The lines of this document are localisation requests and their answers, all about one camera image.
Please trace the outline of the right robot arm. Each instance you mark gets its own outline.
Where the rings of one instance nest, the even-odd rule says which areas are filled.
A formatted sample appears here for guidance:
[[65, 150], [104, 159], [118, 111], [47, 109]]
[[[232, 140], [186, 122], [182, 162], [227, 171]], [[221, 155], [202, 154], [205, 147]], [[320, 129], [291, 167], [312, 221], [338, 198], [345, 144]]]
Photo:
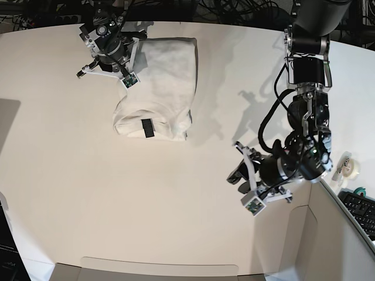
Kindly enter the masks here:
[[91, 1], [94, 18], [80, 26], [80, 37], [89, 49], [93, 61], [77, 72], [82, 78], [86, 74], [114, 77], [126, 88], [135, 85], [139, 79], [134, 72], [134, 63], [139, 43], [146, 40], [143, 29], [124, 31], [135, 1], [125, 1], [124, 10], [114, 1]]

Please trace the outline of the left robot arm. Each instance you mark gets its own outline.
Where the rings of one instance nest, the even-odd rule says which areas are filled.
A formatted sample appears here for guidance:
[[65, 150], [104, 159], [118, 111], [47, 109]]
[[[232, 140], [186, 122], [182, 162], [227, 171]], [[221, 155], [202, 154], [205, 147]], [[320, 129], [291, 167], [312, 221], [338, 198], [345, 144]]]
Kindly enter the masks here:
[[[328, 91], [332, 88], [329, 66], [330, 34], [337, 28], [350, 1], [302, 1], [293, 24], [284, 32], [287, 87], [258, 130], [261, 151], [235, 143], [240, 164], [227, 181], [238, 184], [242, 205], [257, 214], [267, 203], [292, 201], [285, 185], [304, 179], [319, 181], [332, 170], [332, 136], [329, 129]], [[278, 107], [284, 107], [291, 133], [268, 146], [264, 130]]]

